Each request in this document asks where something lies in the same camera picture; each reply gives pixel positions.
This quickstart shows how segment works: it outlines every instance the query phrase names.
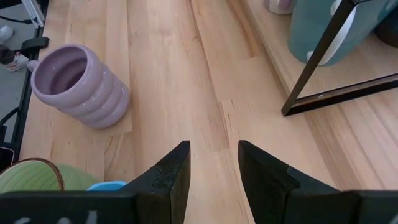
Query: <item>butcher block countertop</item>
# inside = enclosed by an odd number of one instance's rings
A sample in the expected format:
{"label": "butcher block countertop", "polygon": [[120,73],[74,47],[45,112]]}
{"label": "butcher block countertop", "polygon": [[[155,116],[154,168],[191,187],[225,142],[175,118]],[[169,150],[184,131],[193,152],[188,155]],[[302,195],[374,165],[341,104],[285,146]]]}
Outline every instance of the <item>butcher block countertop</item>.
{"label": "butcher block countertop", "polygon": [[398,90],[283,117],[287,95],[243,0],[51,0],[44,36],[41,57],[64,43],[94,50],[131,106],[92,130],[32,95],[20,159],[131,181],[190,140],[185,223],[253,223],[240,139],[341,190],[398,189]]}

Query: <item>purple ceramic vase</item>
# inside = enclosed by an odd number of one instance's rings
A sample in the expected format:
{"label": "purple ceramic vase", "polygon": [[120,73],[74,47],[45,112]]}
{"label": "purple ceramic vase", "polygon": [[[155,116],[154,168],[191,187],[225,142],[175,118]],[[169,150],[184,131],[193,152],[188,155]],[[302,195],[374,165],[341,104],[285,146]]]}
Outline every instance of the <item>purple ceramic vase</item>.
{"label": "purple ceramic vase", "polygon": [[65,44],[28,69],[40,101],[91,128],[116,123],[129,105],[127,86],[84,45]]}

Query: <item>wood grain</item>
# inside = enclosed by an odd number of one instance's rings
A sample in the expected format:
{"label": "wood grain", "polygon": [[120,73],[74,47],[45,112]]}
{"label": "wood grain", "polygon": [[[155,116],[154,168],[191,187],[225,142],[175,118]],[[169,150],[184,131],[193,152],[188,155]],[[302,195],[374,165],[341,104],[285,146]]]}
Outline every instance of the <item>wood grain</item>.
{"label": "wood grain", "polygon": [[[305,66],[290,53],[287,46],[291,16],[265,10],[264,0],[243,1],[286,93],[290,94]],[[397,58],[397,49],[371,35],[336,65],[317,67],[300,97],[395,74],[398,71]]]}
{"label": "wood grain", "polygon": [[191,140],[186,223],[254,223],[238,168],[247,139],[341,189],[398,189],[398,91],[285,118],[286,94],[243,0],[54,0],[49,49],[88,45],[131,91],[115,126],[90,130],[34,95],[21,158],[130,181]]}

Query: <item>gray floor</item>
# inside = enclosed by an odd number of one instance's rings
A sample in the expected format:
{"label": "gray floor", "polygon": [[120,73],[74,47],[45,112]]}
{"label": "gray floor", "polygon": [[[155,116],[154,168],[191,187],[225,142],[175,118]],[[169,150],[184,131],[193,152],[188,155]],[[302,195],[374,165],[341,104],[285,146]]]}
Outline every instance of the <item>gray floor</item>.
{"label": "gray floor", "polygon": [[[0,15],[18,20],[29,18],[25,7],[22,4],[1,9]],[[14,36],[12,36],[5,44],[11,50],[20,49],[23,41],[31,39],[34,36],[35,27],[32,24],[21,24],[0,19],[0,27],[6,24],[14,29]],[[26,69],[21,69],[16,72],[8,72],[0,65],[0,119],[14,108],[18,107],[21,99],[22,88],[24,86],[25,73]],[[12,117],[6,123],[6,142],[11,141],[15,118],[15,116]]]}

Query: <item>shoe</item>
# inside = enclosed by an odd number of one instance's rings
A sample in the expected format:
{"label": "shoe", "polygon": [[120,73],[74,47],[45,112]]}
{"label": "shoe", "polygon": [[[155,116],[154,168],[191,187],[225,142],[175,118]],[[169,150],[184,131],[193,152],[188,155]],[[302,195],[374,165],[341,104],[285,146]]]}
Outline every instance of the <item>shoe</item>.
{"label": "shoe", "polygon": [[5,25],[0,29],[0,44],[4,44],[14,35],[13,29],[9,25]]}
{"label": "shoe", "polygon": [[16,52],[14,61],[6,65],[6,68],[10,72],[15,72],[16,70],[26,67],[28,62],[29,59],[27,57],[22,55],[20,52]]}

